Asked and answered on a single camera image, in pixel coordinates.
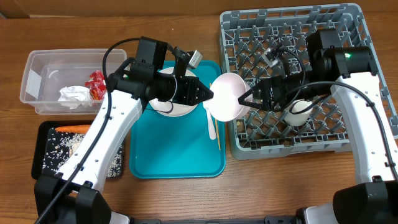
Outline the white tissue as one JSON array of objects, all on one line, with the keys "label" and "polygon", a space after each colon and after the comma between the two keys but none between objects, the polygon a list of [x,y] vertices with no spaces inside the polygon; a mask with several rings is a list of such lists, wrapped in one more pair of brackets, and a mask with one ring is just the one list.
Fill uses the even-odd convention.
[{"label": "white tissue", "polygon": [[60,91],[58,101],[62,106],[67,106],[71,110],[77,109],[80,105],[84,107],[92,106],[90,91],[83,86],[66,86]]}]

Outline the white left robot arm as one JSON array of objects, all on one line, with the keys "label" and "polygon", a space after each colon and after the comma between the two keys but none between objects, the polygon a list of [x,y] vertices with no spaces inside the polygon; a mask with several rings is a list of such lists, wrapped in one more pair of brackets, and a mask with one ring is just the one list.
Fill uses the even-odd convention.
[{"label": "white left robot arm", "polygon": [[199,78],[186,76],[202,60],[199,51],[186,52],[148,37],[136,42],[136,56],[113,73],[102,62],[106,93],[96,118],[58,172],[37,179],[37,223],[133,223],[132,217],[112,211],[101,194],[127,133],[150,100],[193,106],[213,97]]}]

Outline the bowl with food scraps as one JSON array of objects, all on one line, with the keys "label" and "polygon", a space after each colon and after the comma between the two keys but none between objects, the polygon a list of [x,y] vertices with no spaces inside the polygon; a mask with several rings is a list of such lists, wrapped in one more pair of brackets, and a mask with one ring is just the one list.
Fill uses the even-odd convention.
[{"label": "bowl with food scraps", "polygon": [[249,90],[249,85],[235,73],[220,75],[211,85],[213,98],[208,101],[211,115],[218,121],[228,122],[244,117],[250,107],[240,105],[238,98]]}]

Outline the orange carrot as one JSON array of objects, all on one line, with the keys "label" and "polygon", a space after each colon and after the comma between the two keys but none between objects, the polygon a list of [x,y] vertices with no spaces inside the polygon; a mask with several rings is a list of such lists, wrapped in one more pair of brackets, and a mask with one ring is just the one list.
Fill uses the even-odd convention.
[{"label": "orange carrot", "polygon": [[55,128],[57,132],[63,133],[78,133],[78,134],[86,134],[90,128],[90,124],[83,125],[74,125],[74,126],[60,126]]}]

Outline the white small cup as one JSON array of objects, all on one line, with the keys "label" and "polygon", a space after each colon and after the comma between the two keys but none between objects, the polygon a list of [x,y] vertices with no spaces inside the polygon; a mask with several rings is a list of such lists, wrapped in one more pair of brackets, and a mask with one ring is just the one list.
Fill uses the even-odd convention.
[{"label": "white small cup", "polygon": [[306,123],[311,114],[312,102],[307,100],[295,100],[288,108],[284,121],[292,126],[301,126]]}]

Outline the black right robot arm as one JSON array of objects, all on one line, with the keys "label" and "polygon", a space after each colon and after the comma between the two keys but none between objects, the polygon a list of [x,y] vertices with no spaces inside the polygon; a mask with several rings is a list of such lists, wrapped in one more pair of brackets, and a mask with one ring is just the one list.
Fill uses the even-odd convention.
[{"label": "black right robot arm", "polygon": [[301,208],[287,223],[396,223],[397,145],[382,104],[376,59],[367,46],[344,47],[335,29],[318,30],[306,39],[310,71],[261,80],[238,98],[261,102],[253,107],[275,111],[295,100],[332,96],[343,115],[351,144],[356,185],[337,191],[324,205]]}]

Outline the red snack wrapper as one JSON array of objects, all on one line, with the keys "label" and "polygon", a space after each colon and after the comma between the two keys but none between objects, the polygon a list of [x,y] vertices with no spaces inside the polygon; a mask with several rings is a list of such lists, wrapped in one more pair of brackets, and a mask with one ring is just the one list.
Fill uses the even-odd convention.
[{"label": "red snack wrapper", "polygon": [[85,87],[89,89],[92,100],[103,100],[106,93],[106,85],[103,73],[100,70],[93,72],[90,75],[90,79],[85,82]]}]

